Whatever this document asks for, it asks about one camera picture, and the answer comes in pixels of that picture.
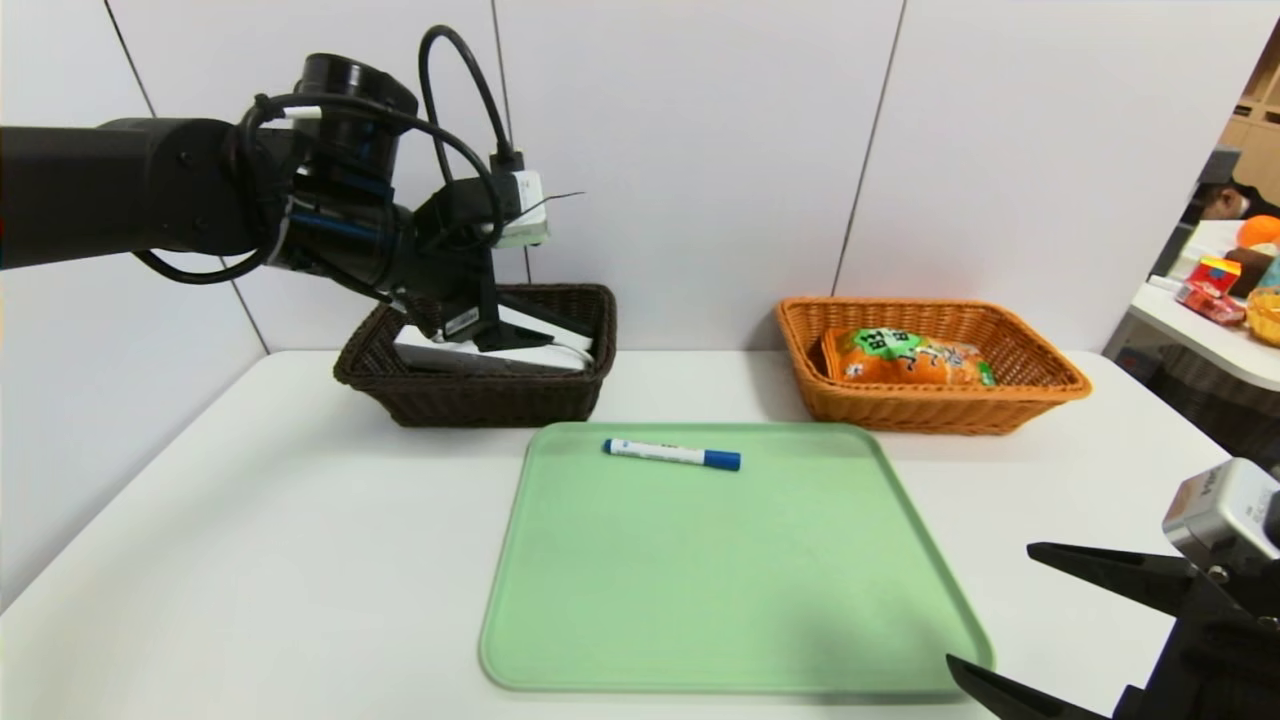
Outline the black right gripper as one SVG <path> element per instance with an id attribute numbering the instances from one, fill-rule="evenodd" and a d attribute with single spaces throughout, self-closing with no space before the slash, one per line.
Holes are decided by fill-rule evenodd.
<path id="1" fill-rule="evenodd" d="M 1277 624 L 1198 580 L 1185 559 L 1052 542 L 1028 544 L 1027 556 L 1178 616 L 1146 687 L 1123 692 L 1115 719 L 1279 717 Z M 951 653 L 946 664 L 956 685 L 998 719 L 1105 719 Z"/>

